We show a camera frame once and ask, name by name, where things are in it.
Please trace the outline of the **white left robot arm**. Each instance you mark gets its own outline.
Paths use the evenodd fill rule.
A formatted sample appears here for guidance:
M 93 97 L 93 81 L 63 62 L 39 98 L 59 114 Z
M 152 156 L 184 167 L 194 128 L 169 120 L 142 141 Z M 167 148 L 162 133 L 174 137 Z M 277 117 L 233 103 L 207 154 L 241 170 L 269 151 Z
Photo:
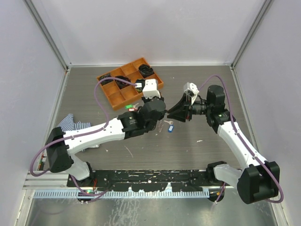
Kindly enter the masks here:
M 61 127 L 52 129 L 46 142 L 49 171 L 65 171 L 83 186 L 92 185 L 92 168 L 88 162 L 80 160 L 76 153 L 95 145 L 141 136 L 154 130 L 166 113 L 164 98 L 143 97 L 142 100 L 144 104 L 137 110 L 127 111 L 108 123 L 68 132 L 62 131 Z

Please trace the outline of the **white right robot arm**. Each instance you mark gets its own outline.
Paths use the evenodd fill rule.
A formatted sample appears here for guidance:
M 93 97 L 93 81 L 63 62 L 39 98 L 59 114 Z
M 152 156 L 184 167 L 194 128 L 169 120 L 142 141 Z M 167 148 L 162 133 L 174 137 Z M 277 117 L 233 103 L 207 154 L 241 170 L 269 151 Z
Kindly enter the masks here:
M 207 89 L 206 99 L 197 100 L 198 97 L 197 86 L 186 83 L 182 98 L 167 112 L 167 117 L 186 122 L 193 115 L 205 115 L 207 124 L 225 141 L 240 165 L 239 169 L 235 169 L 224 161 L 208 164 L 207 182 L 213 186 L 224 182 L 236 188 L 246 204 L 277 197 L 280 191 L 280 167 L 274 161 L 267 161 L 246 139 L 225 107 L 223 87 L 211 85 Z

